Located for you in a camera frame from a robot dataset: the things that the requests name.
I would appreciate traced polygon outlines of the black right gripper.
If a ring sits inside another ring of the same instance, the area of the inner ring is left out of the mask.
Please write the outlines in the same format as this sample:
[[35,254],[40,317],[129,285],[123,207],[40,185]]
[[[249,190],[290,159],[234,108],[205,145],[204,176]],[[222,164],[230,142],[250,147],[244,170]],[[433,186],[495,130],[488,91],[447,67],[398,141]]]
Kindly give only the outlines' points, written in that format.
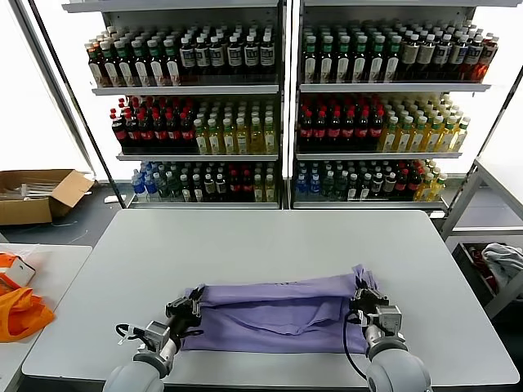
[[366,287],[359,287],[355,291],[353,299],[350,300],[349,323],[368,325],[373,315],[377,313],[377,307],[388,305],[387,296],[377,289],[368,289],[372,299],[362,299],[366,291]]

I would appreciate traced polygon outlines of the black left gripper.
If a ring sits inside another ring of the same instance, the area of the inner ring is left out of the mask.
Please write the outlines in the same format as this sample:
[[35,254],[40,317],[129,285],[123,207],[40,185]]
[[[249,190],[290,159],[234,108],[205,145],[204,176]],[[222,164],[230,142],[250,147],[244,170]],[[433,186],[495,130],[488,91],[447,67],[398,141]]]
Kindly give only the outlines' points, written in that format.
[[199,328],[201,324],[201,304],[203,289],[196,287],[187,291],[183,296],[167,303],[168,326],[172,339],[184,339],[188,336],[202,334]]

